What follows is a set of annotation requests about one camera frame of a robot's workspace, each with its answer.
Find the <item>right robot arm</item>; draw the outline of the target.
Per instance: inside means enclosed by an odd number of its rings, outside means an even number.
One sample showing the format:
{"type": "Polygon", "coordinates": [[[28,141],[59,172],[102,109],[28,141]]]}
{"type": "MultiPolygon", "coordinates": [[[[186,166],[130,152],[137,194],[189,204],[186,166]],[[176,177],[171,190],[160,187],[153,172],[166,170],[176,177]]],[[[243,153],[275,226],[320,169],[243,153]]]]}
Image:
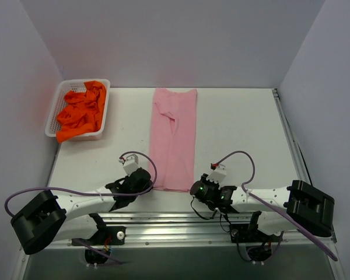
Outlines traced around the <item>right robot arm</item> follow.
{"type": "Polygon", "coordinates": [[[256,241],[294,228],[278,211],[289,215],[314,236],[330,237],[333,232],[334,198],[305,181],[293,180],[288,187],[245,192],[233,185],[220,187],[203,174],[192,185],[190,195],[211,211],[219,210],[223,214],[260,211],[258,220],[247,227],[249,237],[256,241]]]}

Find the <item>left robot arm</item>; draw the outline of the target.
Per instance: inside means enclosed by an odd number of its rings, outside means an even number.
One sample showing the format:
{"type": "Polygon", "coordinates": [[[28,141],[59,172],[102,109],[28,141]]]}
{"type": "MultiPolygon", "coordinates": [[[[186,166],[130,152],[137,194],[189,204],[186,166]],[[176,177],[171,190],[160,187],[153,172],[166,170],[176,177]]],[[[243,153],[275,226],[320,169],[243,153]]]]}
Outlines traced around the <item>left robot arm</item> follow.
{"type": "Polygon", "coordinates": [[[149,192],[157,176],[157,172],[152,177],[140,167],[105,187],[87,193],[56,187],[31,188],[10,196],[12,199],[23,193],[39,192],[21,210],[11,213],[9,201],[5,201],[5,209],[12,217],[10,224],[24,252],[32,255],[51,244],[65,222],[126,207],[136,197],[149,192]]]}

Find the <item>pink t-shirt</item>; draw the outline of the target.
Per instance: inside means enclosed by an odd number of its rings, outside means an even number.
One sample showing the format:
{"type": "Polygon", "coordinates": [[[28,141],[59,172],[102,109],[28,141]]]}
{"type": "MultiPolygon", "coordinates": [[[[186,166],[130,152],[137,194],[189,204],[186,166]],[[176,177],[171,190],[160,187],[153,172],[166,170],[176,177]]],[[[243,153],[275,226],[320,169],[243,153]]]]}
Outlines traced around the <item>pink t-shirt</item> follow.
{"type": "Polygon", "coordinates": [[[149,157],[157,168],[156,190],[188,192],[194,182],[197,94],[155,89],[149,157]]]}

